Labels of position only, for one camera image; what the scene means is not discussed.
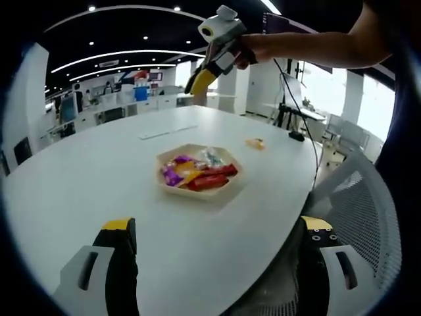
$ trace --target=white wall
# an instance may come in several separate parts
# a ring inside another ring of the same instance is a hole
[[[364,77],[347,71],[347,89],[343,105],[342,117],[349,122],[358,124],[360,115]]]
[[[282,69],[285,69],[286,60],[277,59],[277,61]],[[247,111],[268,116],[273,108],[278,108],[278,103],[284,96],[280,76],[274,61],[250,66]]]
[[[245,70],[237,69],[235,79],[234,111],[238,115],[244,115],[247,108],[247,93],[249,90],[250,67]]]
[[[9,168],[17,168],[13,148],[28,137],[33,154],[39,148],[39,123],[45,114],[45,75],[48,51],[35,44],[25,54],[8,93],[3,122],[3,150]]]

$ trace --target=candy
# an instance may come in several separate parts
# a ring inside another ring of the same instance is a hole
[[[224,176],[235,176],[238,173],[238,170],[234,167],[233,164],[218,168],[209,168],[207,170],[202,171],[202,176],[213,176],[217,174],[223,174]]]
[[[162,168],[162,174],[165,178],[165,183],[167,186],[177,186],[180,185],[183,178],[179,176],[174,170],[168,167]]]
[[[218,174],[214,176],[205,176],[202,178],[196,178],[191,181],[187,187],[192,191],[203,191],[214,188],[220,188],[228,183],[228,178],[223,174]]]
[[[199,171],[195,167],[195,163],[193,161],[189,161],[187,163],[182,163],[181,165],[177,165],[174,168],[176,174],[181,176],[183,180],[178,184],[182,186],[184,184],[188,184],[193,179],[196,179],[198,176],[201,176],[202,171]]]
[[[177,164],[187,163],[189,161],[195,161],[195,159],[187,156],[187,155],[180,155],[173,159],[173,161]]]
[[[222,167],[225,165],[225,162],[218,156],[216,150],[212,147],[202,150],[201,155],[208,167]]]

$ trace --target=ceiling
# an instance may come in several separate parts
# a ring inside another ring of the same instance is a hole
[[[272,0],[272,2],[285,17],[318,32],[349,31],[362,7],[361,0]],[[87,12],[90,5],[96,6],[97,10],[69,20],[47,32],[40,32],[75,14]],[[127,7],[109,11],[98,10],[117,5],[160,6],[171,9],[171,12]],[[47,88],[51,88],[49,94],[57,91],[53,89],[54,86],[57,89],[66,88],[71,84],[69,79],[100,70],[95,68],[98,63],[118,59],[118,66],[155,64],[163,63],[177,54],[131,53],[101,57],[51,73],[52,70],[79,59],[127,50],[193,51],[205,47],[207,43],[197,31],[201,21],[178,14],[173,8],[179,6],[183,12],[208,18],[215,15],[221,5],[236,10],[250,32],[262,32],[262,15],[269,11],[260,0],[71,0],[67,1],[66,5],[60,2],[57,4],[51,4],[50,1],[37,2],[34,10],[39,20],[34,22],[33,32],[37,33],[34,34],[34,39],[50,53],[46,82]],[[181,62],[195,59],[197,57],[182,57]]]

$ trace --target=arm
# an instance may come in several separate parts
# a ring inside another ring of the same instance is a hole
[[[274,57],[309,61],[334,68],[364,68],[390,56],[376,14],[364,4],[361,15],[348,34],[253,34],[243,37],[258,61]],[[243,61],[239,68],[245,68]]]

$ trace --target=desk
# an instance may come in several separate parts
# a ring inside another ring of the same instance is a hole
[[[140,140],[158,125],[197,127]],[[247,138],[264,139],[266,150],[246,146]],[[225,147],[237,158],[245,174],[236,197],[221,205],[159,189],[156,156],[186,143]],[[47,293],[104,223],[135,217],[140,315],[216,316],[279,252],[315,171],[310,140],[296,142],[275,126],[192,106],[75,134],[25,161],[3,188],[16,244]]]
[[[326,117],[312,112],[308,109],[303,107],[300,108],[301,113],[298,111],[297,108],[288,107],[286,105],[279,104],[279,118],[278,118],[278,127],[282,127],[282,122],[284,121],[284,114],[289,113],[288,116],[288,123],[287,123],[287,130],[289,130],[289,125],[291,124],[291,117],[292,115],[298,115],[299,117],[303,117],[304,119],[311,119],[317,122],[322,122],[326,120]]]

